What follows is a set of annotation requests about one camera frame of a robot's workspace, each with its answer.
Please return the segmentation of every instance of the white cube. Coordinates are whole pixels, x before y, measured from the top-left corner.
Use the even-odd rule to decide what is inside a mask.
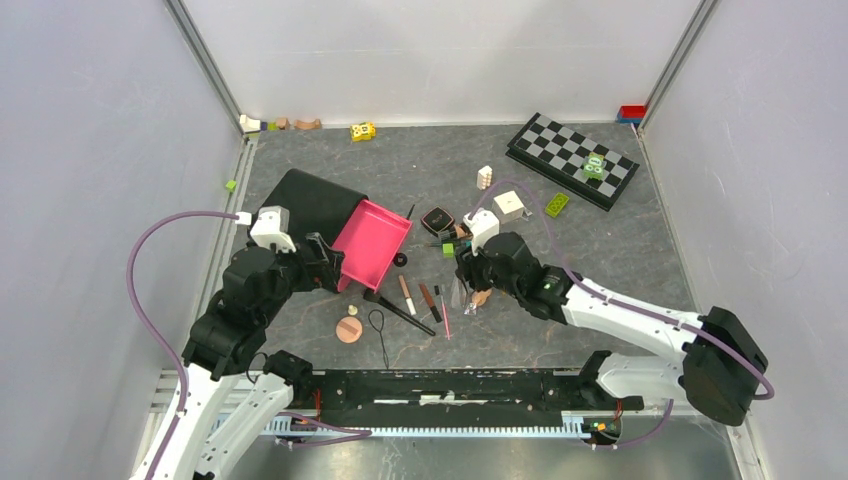
[[[503,225],[521,218],[521,214],[524,213],[524,204],[521,203],[515,191],[509,191],[495,197],[492,202],[492,211]]]

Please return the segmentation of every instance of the green block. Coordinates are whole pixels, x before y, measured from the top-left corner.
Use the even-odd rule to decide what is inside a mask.
[[[587,178],[601,180],[604,177],[604,156],[597,153],[590,153],[583,162],[583,174]]]
[[[554,195],[554,198],[548,202],[548,206],[545,207],[545,213],[550,215],[553,218],[556,218],[559,215],[559,212],[565,208],[565,205],[568,203],[568,197],[561,193],[557,193]]]

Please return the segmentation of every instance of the cable clip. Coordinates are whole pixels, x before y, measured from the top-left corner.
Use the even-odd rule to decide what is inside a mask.
[[[668,318],[671,318],[672,320],[676,320],[677,323],[674,324],[674,328],[675,328],[675,330],[678,330],[678,331],[684,330],[683,326],[689,325],[689,322],[690,322],[690,319],[686,318],[686,316],[678,318],[676,316],[673,316],[670,313],[666,313],[665,316],[668,317]]]
[[[236,212],[236,215],[239,217],[236,220],[236,225],[247,225],[248,227],[251,224],[252,215],[247,212]]]

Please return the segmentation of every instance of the red toy block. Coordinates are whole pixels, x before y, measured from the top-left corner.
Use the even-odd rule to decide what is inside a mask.
[[[645,118],[645,106],[644,105],[622,105],[620,109],[618,109],[618,118],[619,119],[627,119],[632,120],[636,118]]]

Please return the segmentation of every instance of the eyeliner pencil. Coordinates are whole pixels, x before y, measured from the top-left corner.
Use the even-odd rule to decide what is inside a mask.
[[[406,299],[406,307],[409,309],[409,314],[413,316],[417,315],[415,304],[412,303],[412,296],[409,294],[409,288],[406,286],[406,280],[403,279],[403,275],[398,275],[398,281],[400,281],[400,289],[403,290],[403,298]]]
[[[419,283],[418,288],[421,289],[421,295],[424,295],[424,301],[427,302],[427,306],[430,307],[430,311],[433,312],[433,318],[436,320],[436,323],[442,323],[442,316],[439,314],[439,309],[436,308],[436,302],[433,301],[433,297],[431,297],[430,292],[427,291],[427,285]]]

